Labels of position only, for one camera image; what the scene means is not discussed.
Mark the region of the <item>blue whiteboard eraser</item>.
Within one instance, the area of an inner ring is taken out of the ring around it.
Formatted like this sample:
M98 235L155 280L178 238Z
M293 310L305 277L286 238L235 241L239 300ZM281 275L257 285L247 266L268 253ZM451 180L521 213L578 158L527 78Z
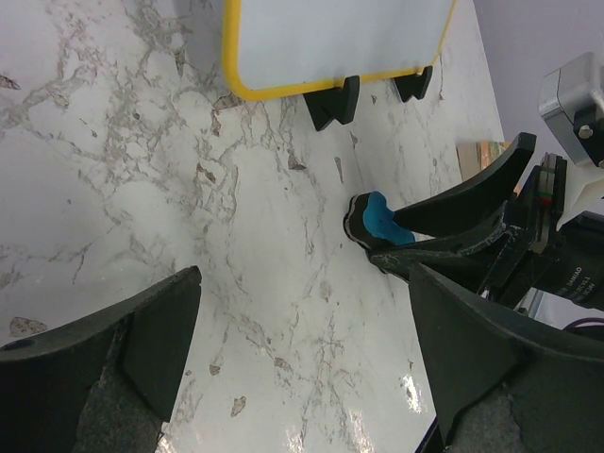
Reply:
M414 234L394 221L394 212L380 192L353 196L343 226L346 236L366 251L415 242Z

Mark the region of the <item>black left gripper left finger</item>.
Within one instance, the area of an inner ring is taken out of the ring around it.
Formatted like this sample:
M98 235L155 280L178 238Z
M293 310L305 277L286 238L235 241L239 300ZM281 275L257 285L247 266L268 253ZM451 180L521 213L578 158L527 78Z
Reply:
M201 281L192 266L2 346L2 451L155 451L185 371Z

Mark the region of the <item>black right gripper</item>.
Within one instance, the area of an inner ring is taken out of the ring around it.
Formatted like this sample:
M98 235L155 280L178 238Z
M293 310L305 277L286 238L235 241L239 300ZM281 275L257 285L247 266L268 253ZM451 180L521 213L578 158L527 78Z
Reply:
M478 174L397 210L399 226L444 238L370 252L370 262L407 282L412 266L421 263L458 284L480 284L489 299L511 309L536 289L603 310L603 216L585 211L557 227L564 158L547 154L533 168L520 194L505 204L502 226L472 228L512 196L536 141L536 135L521 132Z

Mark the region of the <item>yellow framed small whiteboard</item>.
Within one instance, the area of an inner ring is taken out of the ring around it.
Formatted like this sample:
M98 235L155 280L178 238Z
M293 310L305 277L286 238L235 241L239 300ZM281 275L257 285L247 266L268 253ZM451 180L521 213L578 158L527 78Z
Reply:
M421 72L438 59L449 0L226 1L222 62L247 101Z

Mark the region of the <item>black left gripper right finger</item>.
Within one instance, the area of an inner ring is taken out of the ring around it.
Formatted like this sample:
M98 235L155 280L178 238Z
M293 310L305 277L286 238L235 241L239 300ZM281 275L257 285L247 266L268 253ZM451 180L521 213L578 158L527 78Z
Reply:
M602 451L602 328L556 329L421 264L410 294L436 412L422 451Z

